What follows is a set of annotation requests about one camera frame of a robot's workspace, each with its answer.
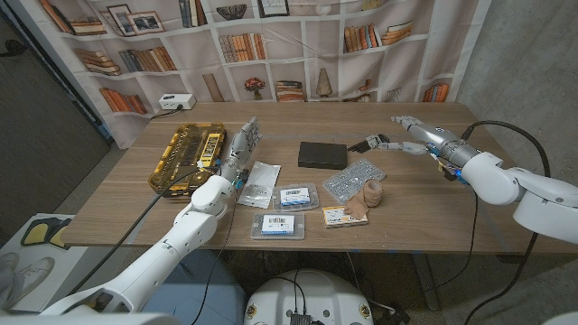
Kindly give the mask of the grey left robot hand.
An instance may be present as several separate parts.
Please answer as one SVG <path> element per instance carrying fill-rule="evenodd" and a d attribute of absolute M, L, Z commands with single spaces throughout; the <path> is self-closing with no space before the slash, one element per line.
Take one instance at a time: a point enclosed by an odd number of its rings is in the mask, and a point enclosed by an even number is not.
<path fill-rule="evenodd" d="M 227 145 L 221 161 L 220 175 L 234 181 L 244 169 L 256 145 L 261 140 L 260 124 L 256 116 L 246 122 Z"/>

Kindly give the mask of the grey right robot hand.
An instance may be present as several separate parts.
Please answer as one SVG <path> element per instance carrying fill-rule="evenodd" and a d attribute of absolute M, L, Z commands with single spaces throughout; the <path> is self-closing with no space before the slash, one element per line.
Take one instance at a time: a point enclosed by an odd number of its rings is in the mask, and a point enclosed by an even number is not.
<path fill-rule="evenodd" d="M 378 149 L 398 150 L 413 155 L 434 153 L 440 156 L 451 147 L 460 144 L 459 138 L 450 131 L 441 127 L 425 124 L 414 116 L 392 116 L 393 122 L 399 123 L 414 139 L 413 142 L 391 143 L 384 142 Z"/>

